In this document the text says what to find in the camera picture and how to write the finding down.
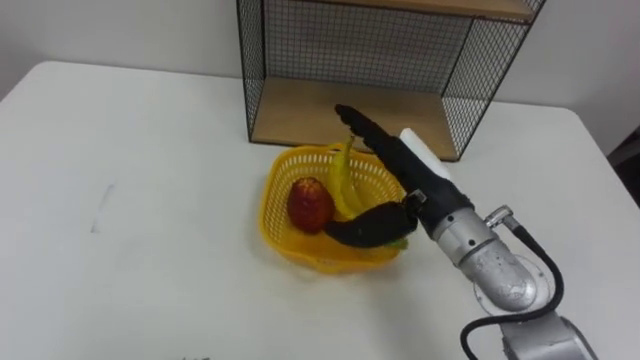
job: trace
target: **wooden shelf board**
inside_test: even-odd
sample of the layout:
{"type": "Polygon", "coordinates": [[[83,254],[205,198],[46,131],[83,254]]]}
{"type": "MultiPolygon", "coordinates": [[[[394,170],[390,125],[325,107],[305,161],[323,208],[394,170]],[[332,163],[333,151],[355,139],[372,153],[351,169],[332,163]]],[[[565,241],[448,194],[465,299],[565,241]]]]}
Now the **wooden shelf board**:
{"type": "Polygon", "coordinates": [[[329,3],[380,6],[465,16],[531,20],[533,11],[522,0],[311,0],[329,3]]]}
{"type": "MultiPolygon", "coordinates": [[[[457,155],[437,94],[277,77],[266,79],[252,141],[284,145],[345,142],[349,128],[334,111],[351,105],[393,135],[411,128],[443,160],[457,155]]],[[[358,141],[355,147],[368,150],[358,141]]]]}

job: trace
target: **yellow plastic basket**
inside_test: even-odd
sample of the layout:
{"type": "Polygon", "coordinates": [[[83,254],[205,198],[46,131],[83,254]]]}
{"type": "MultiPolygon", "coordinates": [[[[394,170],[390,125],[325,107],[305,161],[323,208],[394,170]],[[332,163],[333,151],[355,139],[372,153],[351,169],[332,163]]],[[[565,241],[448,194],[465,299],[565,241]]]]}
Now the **yellow plastic basket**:
{"type": "MultiPolygon", "coordinates": [[[[291,185],[301,177],[313,176],[326,186],[333,154],[343,148],[341,144],[301,146],[282,153],[271,167],[260,208],[260,231],[267,244],[296,264],[328,274],[378,268],[400,251],[392,247],[344,246],[324,232],[305,234],[289,221],[286,203],[291,185]]],[[[404,197],[400,184],[374,155],[352,150],[350,165],[356,191],[368,208],[404,197]]]]}

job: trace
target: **banana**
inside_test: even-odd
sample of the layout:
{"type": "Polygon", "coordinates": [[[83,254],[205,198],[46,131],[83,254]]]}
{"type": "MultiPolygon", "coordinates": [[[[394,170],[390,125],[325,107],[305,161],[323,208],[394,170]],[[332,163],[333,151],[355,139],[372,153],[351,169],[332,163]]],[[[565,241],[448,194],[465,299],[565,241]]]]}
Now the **banana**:
{"type": "MultiPolygon", "coordinates": [[[[367,210],[362,204],[351,179],[350,153],[354,140],[355,137],[351,136],[344,149],[333,156],[329,167],[329,181],[327,184],[336,210],[347,220],[353,220],[367,210]]],[[[404,250],[407,248],[408,242],[406,238],[403,238],[387,246],[404,250]]]]}

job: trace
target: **white wall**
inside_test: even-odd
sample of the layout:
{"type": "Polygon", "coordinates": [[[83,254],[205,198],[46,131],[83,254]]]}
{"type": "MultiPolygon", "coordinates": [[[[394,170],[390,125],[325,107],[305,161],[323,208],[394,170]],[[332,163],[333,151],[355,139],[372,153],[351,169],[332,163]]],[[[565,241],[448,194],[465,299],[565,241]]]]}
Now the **white wall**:
{"type": "MultiPolygon", "coordinates": [[[[640,125],[640,1],[548,0],[498,99],[576,111],[610,152],[640,125]]],[[[239,76],[235,0],[0,0],[0,97],[45,59],[239,76]]]]}

